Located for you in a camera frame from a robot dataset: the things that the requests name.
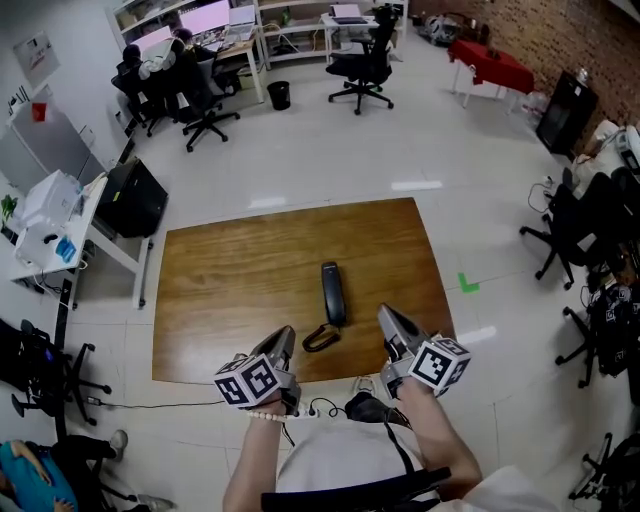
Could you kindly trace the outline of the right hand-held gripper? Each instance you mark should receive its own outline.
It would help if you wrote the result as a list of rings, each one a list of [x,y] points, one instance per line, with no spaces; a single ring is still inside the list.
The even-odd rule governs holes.
[[[389,358],[381,372],[387,395],[395,399],[406,377],[429,387],[436,396],[457,383],[471,361],[471,352],[451,338],[427,339],[426,333],[403,313],[382,303],[377,319]]]

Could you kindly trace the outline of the black telephone handset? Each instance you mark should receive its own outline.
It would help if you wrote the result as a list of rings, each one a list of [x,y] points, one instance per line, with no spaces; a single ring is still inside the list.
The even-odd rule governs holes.
[[[346,302],[336,262],[321,265],[321,283],[326,322],[303,340],[302,347],[307,353],[320,352],[338,342],[341,339],[341,329],[347,324]]]

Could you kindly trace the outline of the person's left forearm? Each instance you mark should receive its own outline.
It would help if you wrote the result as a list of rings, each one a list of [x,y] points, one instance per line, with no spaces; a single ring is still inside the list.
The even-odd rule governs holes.
[[[240,458],[223,498],[223,512],[261,512],[262,495],[275,491],[282,423],[266,419],[267,414],[286,414],[279,391],[250,417]]]

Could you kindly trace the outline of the person's dark trouser leg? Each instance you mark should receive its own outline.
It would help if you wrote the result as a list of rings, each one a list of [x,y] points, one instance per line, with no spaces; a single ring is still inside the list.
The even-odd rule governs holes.
[[[347,418],[356,422],[406,425],[404,417],[395,408],[366,391],[358,392],[345,404],[344,410]]]

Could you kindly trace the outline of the black body harness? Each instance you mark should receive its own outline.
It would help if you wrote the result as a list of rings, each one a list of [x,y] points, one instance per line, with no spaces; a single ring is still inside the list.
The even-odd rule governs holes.
[[[405,474],[357,486],[294,493],[263,493],[262,512],[429,512],[439,498],[418,496],[435,491],[451,476],[448,467],[429,471],[413,467],[388,421],[383,425],[405,467]]]

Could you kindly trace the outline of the black computer case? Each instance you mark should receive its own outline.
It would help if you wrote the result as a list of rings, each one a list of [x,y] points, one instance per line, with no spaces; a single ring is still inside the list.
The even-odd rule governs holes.
[[[96,217],[123,238],[150,237],[164,214],[168,193],[138,158],[113,168]]]

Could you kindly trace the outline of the black waste bin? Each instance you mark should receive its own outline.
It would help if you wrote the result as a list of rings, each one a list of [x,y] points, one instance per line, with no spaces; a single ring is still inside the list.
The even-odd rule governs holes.
[[[288,81],[275,81],[267,86],[267,92],[274,110],[283,111],[291,106],[290,83]]]

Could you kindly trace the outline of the black swivel chair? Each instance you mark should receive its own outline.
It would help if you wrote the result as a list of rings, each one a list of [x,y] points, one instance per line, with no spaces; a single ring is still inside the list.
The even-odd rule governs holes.
[[[223,133],[217,124],[228,119],[240,120],[239,112],[231,111],[221,113],[222,100],[226,93],[216,93],[212,85],[214,60],[198,61],[192,50],[185,50],[174,65],[176,69],[176,85],[186,106],[184,113],[179,114],[179,122],[183,124],[184,136],[191,135],[186,143],[186,151],[192,153],[197,140],[207,131],[217,134],[222,142],[228,141],[228,136]]]
[[[142,79],[139,70],[140,66],[119,69],[111,82],[128,98],[130,113],[151,137],[157,124],[168,116],[166,87],[161,72],[150,73]]]

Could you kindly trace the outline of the white desktop device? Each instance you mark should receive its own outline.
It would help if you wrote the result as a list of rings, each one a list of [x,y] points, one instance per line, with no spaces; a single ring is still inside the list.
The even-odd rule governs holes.
[[[44,269],[55,252],[57,241],[63,234],[60,226],[38,222],[24,228],[17,239],[14,256],[24,266]]]

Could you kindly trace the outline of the black cabinet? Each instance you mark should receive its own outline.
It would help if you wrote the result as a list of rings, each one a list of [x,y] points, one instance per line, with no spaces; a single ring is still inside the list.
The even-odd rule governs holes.
[[[598,103],[598,95],[574,75],[563,71],[536,135],[551,154],[570,157]]]

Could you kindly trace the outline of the white shelving unit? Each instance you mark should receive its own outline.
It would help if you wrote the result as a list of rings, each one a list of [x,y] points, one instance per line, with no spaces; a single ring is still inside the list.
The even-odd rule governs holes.
[[[216,0],[102,0],[108,25],[119,48],[168,26],[182,28],[179,15]],[[260,38],[266,66],[286,61],[323,57],[325,34],[320,17],[330,13],[333,4],[357,4],[362,16],[374,16],[384,6],[395,9],[398,20],[391,39],[392,55],[402,57],[408,25],[409,0],[228,0],[229,7],[253,5],[256,22],[252,35]],[[211,44],[215,50],[232,43],[226,27],[193,34],[197,42]],[[352,36],[367,36],[374,28],[341,28],[332,37],[333,52],[356,51]]]

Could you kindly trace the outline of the open white laptop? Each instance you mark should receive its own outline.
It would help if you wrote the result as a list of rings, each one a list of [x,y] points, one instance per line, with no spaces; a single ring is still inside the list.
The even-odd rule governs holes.
[[[232,42],[245,42],[251,38],[256,22],[255,7],[245,5],[229,10],[227,38]]]

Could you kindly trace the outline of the small pink-lit monitor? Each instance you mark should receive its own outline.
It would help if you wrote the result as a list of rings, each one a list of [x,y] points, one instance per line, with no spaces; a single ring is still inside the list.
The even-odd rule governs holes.
[[[152,46],[167,40],[171,37],[171,30],[168,26],[164,26],[158,30],[155,30],[143,37],[133,41],[134,45],[137,45],[141,52],[146,51]]]

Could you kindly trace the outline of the large pink-lit monitor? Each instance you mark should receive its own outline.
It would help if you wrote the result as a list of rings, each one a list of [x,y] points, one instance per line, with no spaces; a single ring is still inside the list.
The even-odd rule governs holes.
[[[181,27],[192,34],[226,27],[229,24],[230,7],[228,0],[216,0],[213,3],[197,7],[179,15]]]

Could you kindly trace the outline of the black metal frame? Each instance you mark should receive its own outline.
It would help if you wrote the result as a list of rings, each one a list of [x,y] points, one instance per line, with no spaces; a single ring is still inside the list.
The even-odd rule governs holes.
[[[640,431],[631,434],[614,450],[613,436],[604,436],[600,458],[582,457],[590,472],[569,493],[568,499],[594,498],[600,512],[640,512]]]

